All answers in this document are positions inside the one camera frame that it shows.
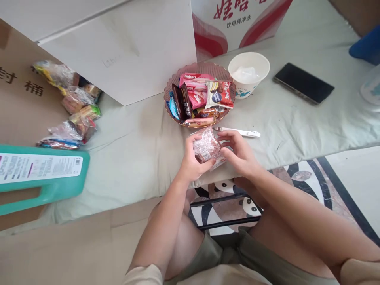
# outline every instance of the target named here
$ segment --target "amber plastic bowl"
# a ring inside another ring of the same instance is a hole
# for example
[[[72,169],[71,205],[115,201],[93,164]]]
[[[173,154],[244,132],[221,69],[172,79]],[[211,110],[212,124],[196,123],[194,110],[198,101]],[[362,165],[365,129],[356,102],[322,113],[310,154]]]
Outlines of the amber plastic bowl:
[[[203,126],[203,127],[185,126],[185,125],[181,124],[179,120],[177,120],[176,118],[174,118],[171,115],[171,112],[170,112],[169,107],[166,104],[166,102],[170,101],[170,94],[169,93],[170,93],[170,91],[173,90],[172,84],[175,84],[175,85],[178,86],[178,84],[179,84],[179,77],[181,76],[182,73],[185,73],[185,72],[190,72],[190,73],[206,73],[206,74],[210,74],[212,77],[215,77],[218,80],[232,81],[232,83],[230,85],[230,95],[231,95],[232,101],[233,102],[235,101],[236,85],[235,85],[232,77],[230,76],[230,73],[224,67],[222,67],[220,65],[216,65],[214,63],[193,63],[193,64],[186,65],[185,67],[179,69],[176,74],[173,74],[172,78],[169,79],[169,81],[166,84],[165,94],[164,94],[163,98],[165,100],[164,103],[165,103],[165,108],[166,108],[166,111],[167,111],[168,115],[173,120],[175,120],[179,125],[181,125],[183,127],[187,127],[187,128],[192,128],[192,129],[201,129],[203,127],[208,127],[209,125],[214,125],[217,122],[221,121],[229,113],[229,111],[231,109],[227,109],[219,118],[217,118],[215,120],[215,122],[213,122],[213,123],[211,123],[211,124],[209,124],[207,126]]]

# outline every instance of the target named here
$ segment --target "paper cup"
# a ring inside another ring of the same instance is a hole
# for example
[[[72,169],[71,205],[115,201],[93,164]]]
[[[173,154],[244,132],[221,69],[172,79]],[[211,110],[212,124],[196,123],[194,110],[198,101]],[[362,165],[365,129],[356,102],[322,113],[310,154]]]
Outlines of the paper cup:
[[[234,77],[234,72],[239,67],[254,67],[257,76],[251,81],[240,82],[239,78]],[[247,98],[252,94],[258,84],[268,75],[270,63],[267,58],[259,53],[248,52],[235,56],[228,65],[228,72],[236,84],[236,99]]]

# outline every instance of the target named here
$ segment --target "hand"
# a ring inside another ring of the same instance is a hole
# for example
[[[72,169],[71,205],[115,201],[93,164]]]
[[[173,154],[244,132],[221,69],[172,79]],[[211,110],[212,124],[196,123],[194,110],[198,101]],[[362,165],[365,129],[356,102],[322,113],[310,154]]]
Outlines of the hand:
[[[195,158],[193,142],[201,138],[202,136],[200,135],[192,135],[188,137],[185,142],[185,156],[182,159],[178,175],[189,183],[197,180],[202,174],[210,170],[215,163],[214,158],[202,164]]]
[[[253,155],[250,146],[239,132],[227,130],[219,132],[218,136],[218,141],[226,141],[222,143],[222,146],[229,146],[234,150],[232,152],[227,147],[223,147],[220,152],[239,174],[249,179],[253,178],[260,170],[263,170]]]

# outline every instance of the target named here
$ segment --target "smartphone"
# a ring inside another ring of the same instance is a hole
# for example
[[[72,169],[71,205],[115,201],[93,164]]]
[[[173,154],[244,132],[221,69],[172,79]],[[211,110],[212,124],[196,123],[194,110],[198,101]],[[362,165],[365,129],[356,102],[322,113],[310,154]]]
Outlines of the smartphone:
[[[313,105],[320,104],[334,90],[330,84],[291,63],[285,64],[273,80]]]

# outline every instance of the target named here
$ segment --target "snack pile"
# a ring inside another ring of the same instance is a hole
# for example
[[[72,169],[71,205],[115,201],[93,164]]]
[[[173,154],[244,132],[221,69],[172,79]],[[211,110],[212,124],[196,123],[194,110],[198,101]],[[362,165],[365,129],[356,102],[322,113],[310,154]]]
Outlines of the snack pile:
[[[213,124],[234,103],[229,81],[218,81],[209,74],[183,73],[179,86],[172,85],[170,101],[166,102],[174,118],[188,127]]]
[[[36,146],[76,150],[86,144],[97,130],[95,120],[101,113],[96,102],[102,92],[66,65],[39,61],[33,67],[63,94],[62,105],[71,114],[67,121],[49,128],[51,136]]]
[[[226,162],[226,158],[220,154],[222,146],[215,137],[211,126],[195,133],[202,136],[200,140],[193,142],[194,154],[199,163],[205,163],[206,161],[215,158],[216,162],[210,169],[210,171],[212,171]]]

